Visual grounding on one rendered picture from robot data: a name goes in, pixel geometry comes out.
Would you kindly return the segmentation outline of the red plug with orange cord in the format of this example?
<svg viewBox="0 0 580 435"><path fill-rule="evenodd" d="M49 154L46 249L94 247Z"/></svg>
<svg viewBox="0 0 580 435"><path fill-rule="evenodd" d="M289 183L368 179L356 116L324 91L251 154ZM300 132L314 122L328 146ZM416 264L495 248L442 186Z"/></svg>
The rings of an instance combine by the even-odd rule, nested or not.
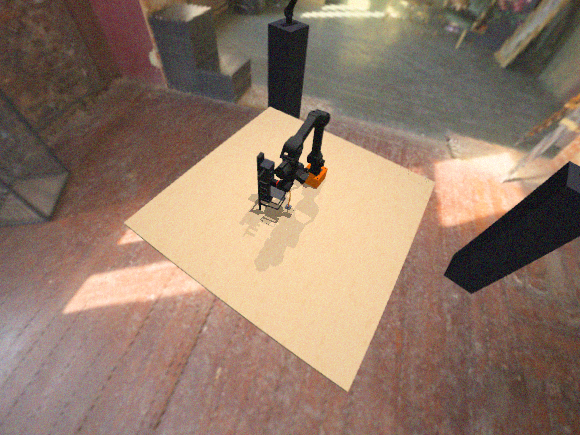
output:
<svg viewBox="0 0 580 435"><path fill-rule="evenodd" d="M272 180L270 181L270 185L273 187L276 187L277 183L279 182L279 180L272 178ZM289 207L289 203L290 203L290 197L291 197L291 192L289 190L290 196L289 196L289 202L288 202L288 207Z"/></svg>

